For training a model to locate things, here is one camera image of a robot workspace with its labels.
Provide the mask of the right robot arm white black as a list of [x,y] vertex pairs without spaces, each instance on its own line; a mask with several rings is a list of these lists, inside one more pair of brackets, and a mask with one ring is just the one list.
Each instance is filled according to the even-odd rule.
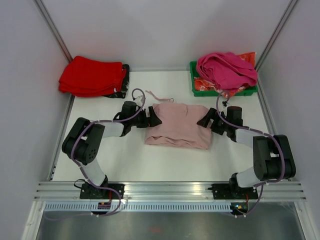
[[226,190],[233,198],[239,199],[266,183],[279,182],[296,175],[297,169],[291,146],[286,135],[269,135],[243,125],[242,108],[229,106],[227,113],[210,108],[197,122],[201,127],[226,136],[235,143],[252,149],[253,167],[232,174],[227,184],[213,184],[210,190],[221,194]]

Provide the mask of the light pink trousers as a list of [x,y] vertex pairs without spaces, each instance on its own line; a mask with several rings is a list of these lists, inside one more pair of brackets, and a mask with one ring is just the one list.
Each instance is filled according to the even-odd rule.
[[159,103],[152,105],[161,124],[145,130],[146,145],[195,148],[208,150],[212,143],[212,131],[197,124],[209,109],[203,105],[176,103],[173,98],[158,98],[146,91]]

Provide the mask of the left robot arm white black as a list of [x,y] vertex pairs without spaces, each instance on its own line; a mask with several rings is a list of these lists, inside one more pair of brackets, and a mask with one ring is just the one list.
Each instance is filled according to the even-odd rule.
[[133,101],[125,101],[121,111],[112,121],[96,121],[79,117],[62,143],[61,150],[82,172],[84,179],[80,188],[80,199],[108,199],[124,194],[124,185],[109,185],[97,155],[104,138],[124,137],[132,127],[151,128],[162,124],[152,106],[145,110]]

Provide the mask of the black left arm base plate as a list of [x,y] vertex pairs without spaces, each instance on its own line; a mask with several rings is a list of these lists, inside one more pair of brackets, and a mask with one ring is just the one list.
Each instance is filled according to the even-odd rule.
[[[125,185],[120,183],[110,183],[108,185],[111,189],[119,193],[122,199],[125,192]],[[118,195],[112,190],[98,189],[88,183],[83,183],[80,188],[80,199],[88,200],[116,200],[119,199]]]

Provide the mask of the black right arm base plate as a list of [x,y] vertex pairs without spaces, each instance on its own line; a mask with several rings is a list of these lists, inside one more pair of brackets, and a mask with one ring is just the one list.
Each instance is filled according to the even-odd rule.
[[228,183],[214,183],[207,188],[214,200],[257,200],[258,193],[252,187],[231,187]]

